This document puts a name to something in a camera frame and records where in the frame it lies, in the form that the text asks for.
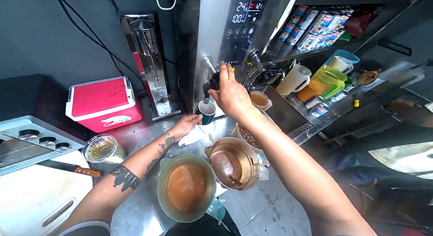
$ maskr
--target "hand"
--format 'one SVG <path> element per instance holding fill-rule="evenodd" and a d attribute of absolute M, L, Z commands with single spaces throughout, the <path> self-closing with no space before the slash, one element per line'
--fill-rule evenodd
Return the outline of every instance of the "hand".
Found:
<path fill-rule="evenodd" d="M 184 137 L 185 135 L 187 135 L 192 128 L 196 125 L 196 124 L 201 124 L 201 119 L 203 118 L 203 115 L 187 115 L 185 117 L 182 117 L 181 120 L 179 120 L 174 126 L 173 128 L 170 129 L 169 133 L 170 134 L 174 134 L 175 136 L 175 142 L 179 141 L 182 139 L 182 137 Z"/>
<path fill-rule="evenodd" d="M 246 114 L 258 111 L 252 105 L 250 96 L 243 85 L 236 82 L 235 73 L 230 64 L 219 63 L 219 93 L 211 89 L 209 94 L 213 96 L 217 105 L 225 114 L 236 119 L 238 122 Z"/>

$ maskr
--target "knife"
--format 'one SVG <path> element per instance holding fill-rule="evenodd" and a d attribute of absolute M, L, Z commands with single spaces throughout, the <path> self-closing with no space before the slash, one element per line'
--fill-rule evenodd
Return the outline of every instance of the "knife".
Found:
<path fill-rule="evenodd" d="M 78 165 L 73 165 L 73 164 L 64 163 L 64 162 L 60 162 L 60 161 L 46 160 L 46 161 L 41 161 L 41 162 L 37 163 L 37 165 L 42 165 L 45 167 L 52 167 L 52 168 L 60 169 L 63 171 L 69 171 L 69 172 L 74 172 L 74 173 L 78 173 L 78 174 L 89 175 L 89 176 L 92 176 L 95 178 L 101 176 L 101 173 L 99 171 L 91 170 L 89 168 L 84 168 L 84 167 L 80 167 Z"/>

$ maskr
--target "red cooler box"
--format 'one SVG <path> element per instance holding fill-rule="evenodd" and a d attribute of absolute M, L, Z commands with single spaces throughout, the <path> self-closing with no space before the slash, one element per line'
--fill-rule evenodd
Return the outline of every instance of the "red cooler box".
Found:
<path fill-rule="evenodd" d="M 131 83 L 124 76 L 71 86 L 66 115 L 96 133 L 143 117 Z"/>

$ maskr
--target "wooden knife handle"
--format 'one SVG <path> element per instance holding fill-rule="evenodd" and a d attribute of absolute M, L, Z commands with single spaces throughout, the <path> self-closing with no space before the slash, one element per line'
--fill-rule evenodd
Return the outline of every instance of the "wooden knife handle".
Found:
<path fill-rule="evenodd" d="M 89 176 L 92 176 L 95 178 L 101 176 L 100 172 L 95 171 L 95 170 L 91 170 L 89 168 L 83 168 L 83 167 L 77 167 L 77 169 L 75 169 L 74 173 L 89 175 Z"/>

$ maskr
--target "cooler lid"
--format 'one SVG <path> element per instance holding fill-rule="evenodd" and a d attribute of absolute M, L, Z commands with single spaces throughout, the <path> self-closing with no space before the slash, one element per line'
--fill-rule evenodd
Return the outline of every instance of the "cooler lid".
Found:
<path fill-rule="evenodd" d="M 131 83 L 125 76 L 69 87 L 66 115 L 74 121 L 99 117 L 135 105 Z"/>

